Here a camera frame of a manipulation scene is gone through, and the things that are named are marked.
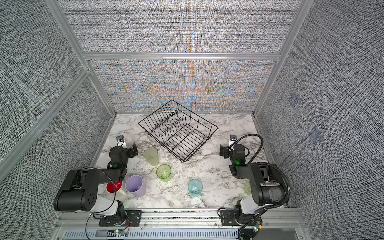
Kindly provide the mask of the pale frosted tall cup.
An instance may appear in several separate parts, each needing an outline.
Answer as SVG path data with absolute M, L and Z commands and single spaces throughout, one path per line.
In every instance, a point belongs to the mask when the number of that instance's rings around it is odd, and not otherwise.
M 160 163 L 158 151 L 154 147 L 146 149 L 144 157 L 151 166 L 157 166 Z

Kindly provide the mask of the purple plastic cup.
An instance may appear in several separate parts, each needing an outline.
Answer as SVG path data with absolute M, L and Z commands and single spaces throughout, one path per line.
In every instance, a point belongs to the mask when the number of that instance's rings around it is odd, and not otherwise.
M 129 177 L 125 183 L 125 189 L 136 197 L 143 197 L 147 192 L 144 180 L 139 175 Z

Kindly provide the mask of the green transparent cup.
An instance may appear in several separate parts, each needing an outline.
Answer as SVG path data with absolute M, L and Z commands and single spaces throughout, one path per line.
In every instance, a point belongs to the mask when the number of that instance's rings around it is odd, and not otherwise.
M 160 165 L 156 170 L 157 177 L 163 181 L 168 182 L 171 179 L 172 168 L 167 164 Z

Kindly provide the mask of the black wire dish rack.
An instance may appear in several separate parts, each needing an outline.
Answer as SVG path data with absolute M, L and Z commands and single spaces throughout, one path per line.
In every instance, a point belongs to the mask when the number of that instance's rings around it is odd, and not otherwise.
M 188 162 L 219 129 L 174 100 L 145 117 L 139 126 L 181 163 Z

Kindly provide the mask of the teal transparent cup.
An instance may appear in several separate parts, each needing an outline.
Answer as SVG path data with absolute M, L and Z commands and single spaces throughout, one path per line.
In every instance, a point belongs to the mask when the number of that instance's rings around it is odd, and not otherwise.
M 192 197 L 198 197 L 203 191 L 203 183 L 198 179 L 192 179 L 188 183 L 188 190 Z

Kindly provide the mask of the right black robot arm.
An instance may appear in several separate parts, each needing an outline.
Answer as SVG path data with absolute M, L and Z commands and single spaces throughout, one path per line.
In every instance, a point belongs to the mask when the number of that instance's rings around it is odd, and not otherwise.
M 236 179 L 248 180 L 250 195 L 239 200 L 233 209 L 219 208 L 223 226 L 254 223 L 269 209 L 279 208 L 289 201 L 291 187 L 286 175 L 275 165 L 266 162 L 246 163 L 247 148 L 240 144 L 220 146 L 220 156 L 230 159 L 230 171 Z

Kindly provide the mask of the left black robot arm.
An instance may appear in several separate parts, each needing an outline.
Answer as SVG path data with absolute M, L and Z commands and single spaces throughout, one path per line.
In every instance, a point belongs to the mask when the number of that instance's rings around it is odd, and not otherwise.
M 117 145 L 110 149 L 111 161 L 105 169 L 86 167 L 70 170 L 67 173 L 55 199 L 54 209 L 58 212 L 88 212 L 101 216 L 114 216 L 122 208 L 122 203 L 111 201 L 98 196 L 99 185 L 115 183 L 124 180 L 130 158 L 138 155 L 138 148 L 133 144 L 131 148 Z

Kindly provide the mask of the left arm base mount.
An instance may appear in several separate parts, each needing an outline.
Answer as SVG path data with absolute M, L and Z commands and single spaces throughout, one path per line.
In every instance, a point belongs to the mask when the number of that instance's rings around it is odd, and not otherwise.
M 142 218 L 141 210 L 125 210 L 125 213 L 118 212 L 113 216 L 101 217 L 99 227 L 138 227 Z

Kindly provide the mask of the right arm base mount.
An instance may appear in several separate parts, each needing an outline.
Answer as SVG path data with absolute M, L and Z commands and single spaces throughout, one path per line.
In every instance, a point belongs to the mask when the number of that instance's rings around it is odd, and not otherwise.
M 236 220 L 235 210 L 228 210 L 228 209 L 219 209 L 218 215 L 220 217 L 222 226 L 224 227 L 233 227 L 233 226 L 242 226 L 243 224 L 240 224 Z

